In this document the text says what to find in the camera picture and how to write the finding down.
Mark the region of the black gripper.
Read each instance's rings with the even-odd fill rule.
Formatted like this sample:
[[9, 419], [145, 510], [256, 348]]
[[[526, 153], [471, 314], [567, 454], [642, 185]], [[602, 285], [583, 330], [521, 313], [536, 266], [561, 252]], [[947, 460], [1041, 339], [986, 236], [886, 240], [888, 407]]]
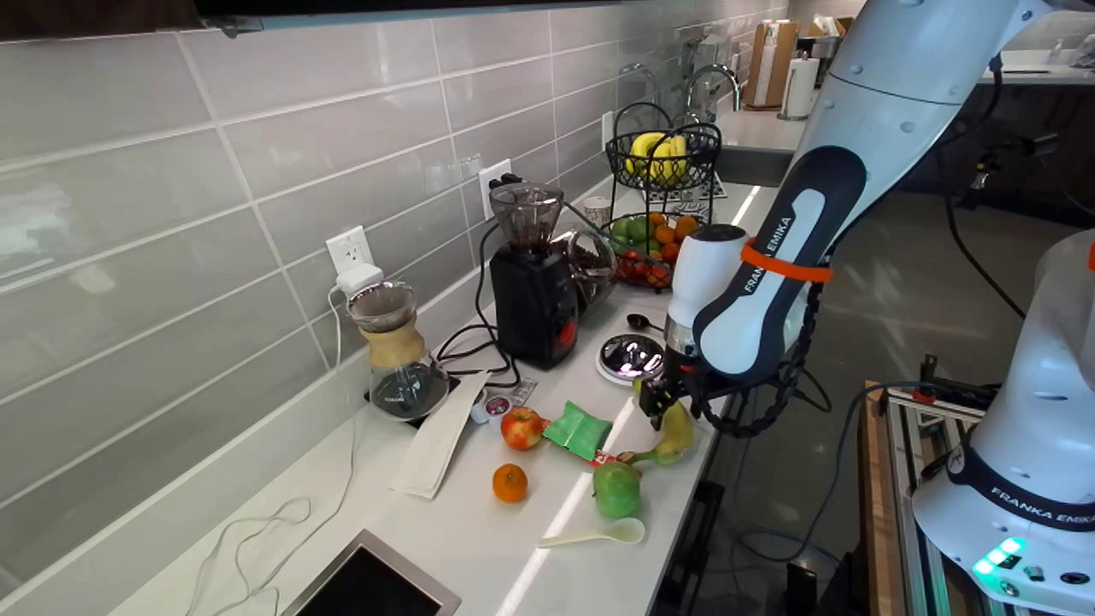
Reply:
[[664, 351], [656, 370], [637, 379], [637, 403], [652, 429], [680, 403], [691, 419], [712, 419], [712, 399], [726, 394], [726, 378], [704, 361]]

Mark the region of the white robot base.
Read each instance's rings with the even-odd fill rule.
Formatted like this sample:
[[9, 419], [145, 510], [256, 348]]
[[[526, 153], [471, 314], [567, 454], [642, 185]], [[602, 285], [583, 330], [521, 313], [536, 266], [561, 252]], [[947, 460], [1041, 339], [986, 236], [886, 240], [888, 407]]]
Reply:
[[911, 505], [981, 594], [1095, 616], [1095, 228], [1041, 256], [998, 394]]

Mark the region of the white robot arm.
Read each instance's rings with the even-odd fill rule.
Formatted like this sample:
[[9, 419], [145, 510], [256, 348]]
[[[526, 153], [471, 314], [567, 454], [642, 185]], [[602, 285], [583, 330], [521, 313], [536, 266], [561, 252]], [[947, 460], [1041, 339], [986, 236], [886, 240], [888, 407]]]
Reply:
[[754, 438], [798, 389], [839, 240], [947, 135], [988, 62], [1036, 18], [1090, 0], [866, 0], [757, 233], [684, 240], [667, 317], [693, 419]]

